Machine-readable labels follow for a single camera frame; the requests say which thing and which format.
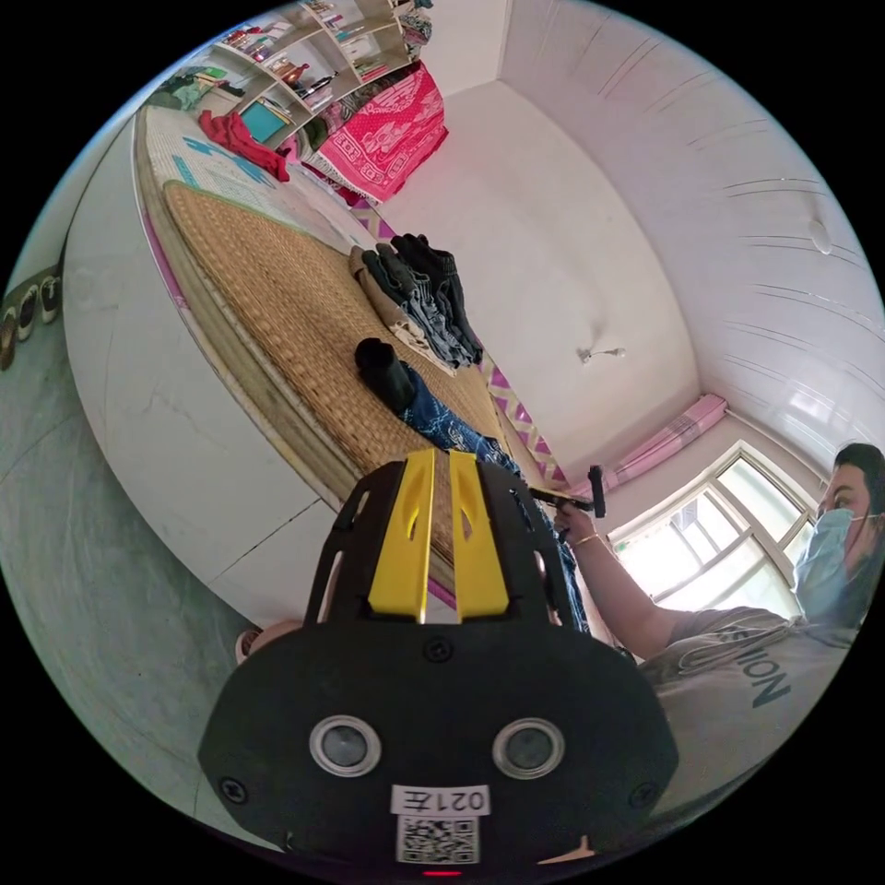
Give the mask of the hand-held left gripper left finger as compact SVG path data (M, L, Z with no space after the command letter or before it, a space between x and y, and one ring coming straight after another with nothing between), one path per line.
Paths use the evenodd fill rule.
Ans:
M409 454L397 467L392 506L384 530L368 603L375 615L425 621L435 454Z

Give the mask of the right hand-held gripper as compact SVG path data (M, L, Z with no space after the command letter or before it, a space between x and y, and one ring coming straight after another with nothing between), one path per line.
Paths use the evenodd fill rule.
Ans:
M569 495L530 487L532 497L538 501L557 501L553 523L558 533L593 533L593 504Z

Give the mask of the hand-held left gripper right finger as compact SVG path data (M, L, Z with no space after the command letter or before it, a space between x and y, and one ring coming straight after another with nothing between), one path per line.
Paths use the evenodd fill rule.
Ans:
M461 623L502 616L510 602L480 467L472 454L450 453L454 591Z

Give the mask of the person's right hand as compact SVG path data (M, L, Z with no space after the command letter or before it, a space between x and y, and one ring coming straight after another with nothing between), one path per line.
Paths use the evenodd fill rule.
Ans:
M600 540L595 524L588 512L566 504L555 515L554 524L560 540L571 549L577 549L590 541Z

